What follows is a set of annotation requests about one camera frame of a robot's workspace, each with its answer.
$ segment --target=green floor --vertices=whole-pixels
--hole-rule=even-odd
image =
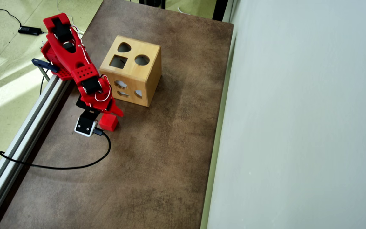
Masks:
[[[59,0],[59,9],[73,15],[74,24],[85,31],[103,0]],[[212,18],[216,0],[167,0],[168,10]],[[56,0],[0,0],[23,25],[45,30],[43,19],[56,15]],[[6,150],[39,97],[42,75],[32,58],[40,52],[44,35],[18,34],[19,23],[0,10],[0,150]]]

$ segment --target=white wall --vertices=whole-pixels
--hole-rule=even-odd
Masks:
[[[235,8],[208,228],[366,228],[366,1]]]
[[[234,0],[227,1],[227,7],[225,7],[224,17],[222,17],[223,22],[230,22],[231,12],[233,11],[232,7],[234,4]]]

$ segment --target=wooden shape sorter box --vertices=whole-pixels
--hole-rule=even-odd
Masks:
[[[107,75],[114,98],[149,107],[162,75],[161,47],[117,36],[100,73]]]

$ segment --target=brown table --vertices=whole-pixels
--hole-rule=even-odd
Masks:
[[[199,228],[233,25],[105,0],[83,42],[100,66],[117,35],[162,46],[151,107],[117,101],[125,117],[112,149],[89,168],[29,168],[0,228]],[[83,112],[73,87],[35,164],[83,165],[107,150],[73,131]]]

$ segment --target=red block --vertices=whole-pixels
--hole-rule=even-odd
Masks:
[[[117,126],[118,119],[113,114],[103,114],[103,117],[100,120],[101,129],[114,131],[115,126]]]

